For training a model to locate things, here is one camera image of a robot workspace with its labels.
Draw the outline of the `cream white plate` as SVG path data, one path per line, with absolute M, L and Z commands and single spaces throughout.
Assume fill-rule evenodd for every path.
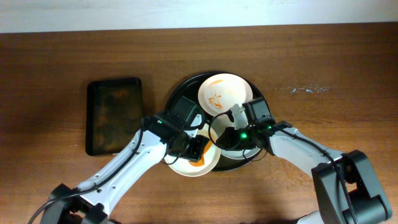
M 197 135 L 208 137 L 208 124 L 205 124 L 203 129 L 197 132 Z M 213 140 L 218 138 L 218 135 L 214 131 L 214 129 L 210 129 L 211 138 Z M 221 156 L 221 149 L 216 147 L 214 144 L 205 154 L 205 164 L 201 167 L 193 167 L 188 162 L 187 159 L 179 158 L 175 163 L 169 165 L 169 167 L 174 170 L 176 173 L 187 176 L 187 177 L 198 177 L 201 175 L 205 175 L 210 172 L 213 168 L 215 168 Z M 176 157 L 166 155 L 165 162 L 171 163 L 176 159 Z

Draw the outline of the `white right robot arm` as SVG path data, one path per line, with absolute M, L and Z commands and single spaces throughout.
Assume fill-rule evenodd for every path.
M 304 136 L 290 123 L 255 124 L 226 128 L 216 143 L 230 150 L 254 147 L 285 159 L 309 175 L 318 210 L 297 223 L 381 223 L 392 217 L 392 207 L 365 153 L 343 153 Z

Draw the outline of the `green and orange sponge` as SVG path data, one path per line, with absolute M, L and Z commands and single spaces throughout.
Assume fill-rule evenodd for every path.
M 198 161 L 196 161 L 196 162 L 189 161 L 188 163 L 189 163 L 191 166 L 193 166 L 193 167 L 201 167 L 201 166 L 203 166 L 203 165 L 205 164 L 205 154 L 208 152 L 208 150 L 211 148 L 212 145 L 213 145 L 213 144 L 212 144 L 211 142 L 209 142 L 209 143 L 205 146 L 204 151 L 203 151 L 203 154 L 202 154 L 200 160 L 198 160 Z

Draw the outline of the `pinkish plate with sauce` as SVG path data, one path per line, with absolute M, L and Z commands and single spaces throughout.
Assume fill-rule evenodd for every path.
M 207 78 L 199 87 L 200 106 L 211 116 L 228 111 L 235 104 L 252 100 L 253 93 L 249 83 L 230 73 L 221 73 Z

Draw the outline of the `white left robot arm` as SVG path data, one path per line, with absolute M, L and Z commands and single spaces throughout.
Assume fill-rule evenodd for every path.
M 208 138 L 198 136 L 205 117 L 165 111 L 141 121 L 130 143 L 108 164 L 74 189 L 59 185 L 41 206 L 41 223 L 111 223 L 123 195 L 166 155 L 192 161 L 202 156 Z

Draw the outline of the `grey-white plate with sauce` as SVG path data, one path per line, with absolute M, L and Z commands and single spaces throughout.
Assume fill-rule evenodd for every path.
M 222 135 L 222 133 L 225 131 L 227 127 L 234 127 L 234 124 L 229 120 L 226 114 L 220 115 L 211 124 L 211 128 L 214 129 L 214 131 L 218 135 L 218 138 Z M 260 151 L 261 149 L 258 147 L 242 151 L 227 151 L 222 149 L 221 154 L 229 159 L 239 160 L 239 159 L 249 159 L 250 157 L 254 156 Z

